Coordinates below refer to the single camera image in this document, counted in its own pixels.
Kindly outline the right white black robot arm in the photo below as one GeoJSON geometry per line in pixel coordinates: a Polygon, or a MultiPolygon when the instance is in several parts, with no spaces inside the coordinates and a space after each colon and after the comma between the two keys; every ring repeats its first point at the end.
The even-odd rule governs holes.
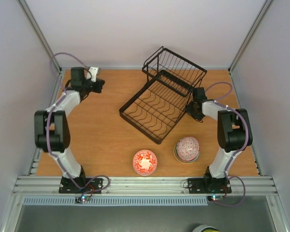
{"type": "Polygon", "coordinates": [[[206,191],[214,192],[227,185],[229,169],[237,156],[253,141],[247,110],[234,109],[205,95],[203,87],[192,91],[193,100],[186,112],[197,121],[209,116],[217,121],[217,142],[219,149],[214,161],[203,176],[206,191]]]}

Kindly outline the black wire dish rack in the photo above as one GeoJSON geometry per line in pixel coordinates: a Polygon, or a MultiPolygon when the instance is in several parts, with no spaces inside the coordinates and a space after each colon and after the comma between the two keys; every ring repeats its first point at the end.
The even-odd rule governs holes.
{"type": "Polygon", "coordinates": [[[161,46],[143,63],[144,86],[120,109],[120,116],[156,144],[186,113],[194,88],[207,70],[161,46]]]}

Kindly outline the orange floral patterned bowl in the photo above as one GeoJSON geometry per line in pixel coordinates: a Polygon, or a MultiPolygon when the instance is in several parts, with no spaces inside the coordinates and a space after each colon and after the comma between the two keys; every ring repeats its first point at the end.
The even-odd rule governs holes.
{"type": "Polygon", "coordinates": [[[140,150],[134,155],[132,165],[137,174],[149,176],[156,170],[158,159],[152,151],[140,150]]]}

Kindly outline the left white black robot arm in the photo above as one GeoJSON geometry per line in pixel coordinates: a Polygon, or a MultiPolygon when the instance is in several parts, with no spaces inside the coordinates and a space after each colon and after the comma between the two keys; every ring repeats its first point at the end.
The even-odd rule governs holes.
{"type": "Polygon", "coordinates": [[[98,78],[99,74],[98,67],[71,68],[71,78],[64,85],[61,96],[51,106],[34,114],[35,145],[54,159],[63,179],[70,182],[76,192],[85,191],[88,181],[70,149],[67,117],[90,93],[102,92],[105,81],[98,78]]]}

